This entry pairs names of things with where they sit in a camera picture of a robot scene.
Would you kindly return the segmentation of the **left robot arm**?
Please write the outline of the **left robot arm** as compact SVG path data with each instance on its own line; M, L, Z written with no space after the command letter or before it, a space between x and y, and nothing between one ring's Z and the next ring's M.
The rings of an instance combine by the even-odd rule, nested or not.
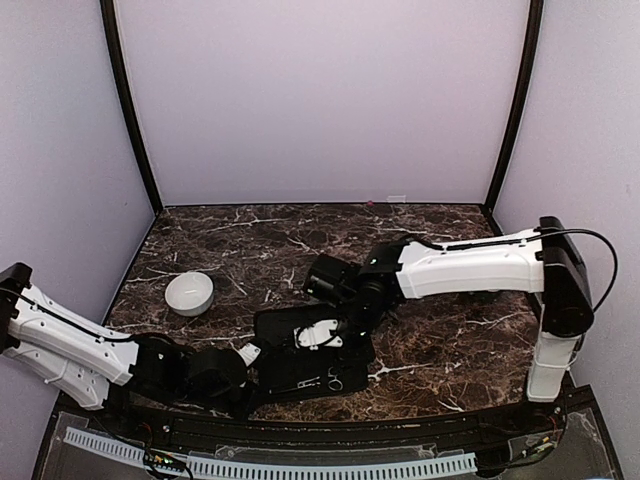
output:
M164 405L232 410L250 391L248 370L261 349L197 351L159 333L127 335L52 301L17 262L1 272L1 353L31 368L120 436L141 427L140 412L116 390Z

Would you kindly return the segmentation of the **black zippered tool case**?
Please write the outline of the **black zippered tool case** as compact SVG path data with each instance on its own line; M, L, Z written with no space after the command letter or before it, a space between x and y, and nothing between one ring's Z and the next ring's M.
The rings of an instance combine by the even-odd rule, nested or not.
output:
M370 337L351 347L309 350L296 346L296 329L328 315L329 307L322 304L262 310L254 315L253 343L260 347L260 356L252 365L257 372L257 384L252 387L245 416L264 405L347 395L368 387L368 368L375 359ZM344 383L341 392L327 388L330 367L339 371ZM282 394L269 393L270 389L291 386L316 376L320 376L318 386Z

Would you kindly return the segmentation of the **silver thinning scissors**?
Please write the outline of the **silver thinning scissors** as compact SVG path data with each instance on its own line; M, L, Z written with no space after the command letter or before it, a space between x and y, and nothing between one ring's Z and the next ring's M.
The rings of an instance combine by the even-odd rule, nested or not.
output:
M344 389L344 383L339 378L339 371L333 367L327 371L327 388L332 392L341 392Z

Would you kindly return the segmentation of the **silver straight scissors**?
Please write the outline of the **silver straight scissors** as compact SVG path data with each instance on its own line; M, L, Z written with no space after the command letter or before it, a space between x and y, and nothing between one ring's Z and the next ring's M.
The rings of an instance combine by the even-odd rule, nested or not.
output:
M294 392L294 391L306 389L306 388L309 388L309 387L318 386L320 384L321 384L320 376L316 376L316 377L300 380L300 381L296 382L294 385L291 385L291 386L278 387L278 388L275 388L275 389L270 389L269 393L270 394L282 394L282 393Z

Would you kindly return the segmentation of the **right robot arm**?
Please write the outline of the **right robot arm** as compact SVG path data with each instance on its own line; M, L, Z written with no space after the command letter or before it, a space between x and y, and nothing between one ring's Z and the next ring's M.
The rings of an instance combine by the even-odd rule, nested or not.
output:
M296 328L294 344L309 350L354 344L407 300L462 292L536 294L541 318L526 399L510 413L511 426L530 434L547 420L548 403L559 396L601 306L592 299L586 264L571 239L576 233L545 216L533 229L500 237L433 243L406 236L376 246L361 264L322 254L303 289L336 315Z

